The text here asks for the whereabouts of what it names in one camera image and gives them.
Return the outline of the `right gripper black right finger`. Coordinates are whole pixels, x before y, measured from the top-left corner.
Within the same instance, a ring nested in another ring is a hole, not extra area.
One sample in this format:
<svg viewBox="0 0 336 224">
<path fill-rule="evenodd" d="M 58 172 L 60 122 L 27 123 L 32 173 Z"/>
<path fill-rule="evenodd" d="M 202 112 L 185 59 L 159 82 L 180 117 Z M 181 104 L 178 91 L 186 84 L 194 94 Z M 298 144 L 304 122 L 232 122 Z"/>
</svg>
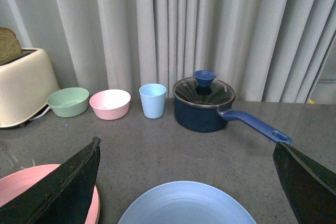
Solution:
<svg viewBox="0 0 336 224">
<path fill-rule="evenodd" d="M 273 161 L 298 223 L 335 223 L 335 173 L 278 142 Z"/>
</svg>

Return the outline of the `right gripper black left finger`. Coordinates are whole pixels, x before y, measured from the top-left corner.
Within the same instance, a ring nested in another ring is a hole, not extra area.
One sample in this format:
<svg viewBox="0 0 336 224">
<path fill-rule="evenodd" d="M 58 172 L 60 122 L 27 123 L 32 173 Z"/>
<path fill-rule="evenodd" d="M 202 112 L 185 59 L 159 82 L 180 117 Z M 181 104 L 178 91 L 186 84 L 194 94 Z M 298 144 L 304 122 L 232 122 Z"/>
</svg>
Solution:
<svg viewBox="0 0 336 224">
<path fill-rule="evenodd" d="M 100 163 L 100 139 L 1 207 L 1 223 L 85 223 Z"/>
</svg>

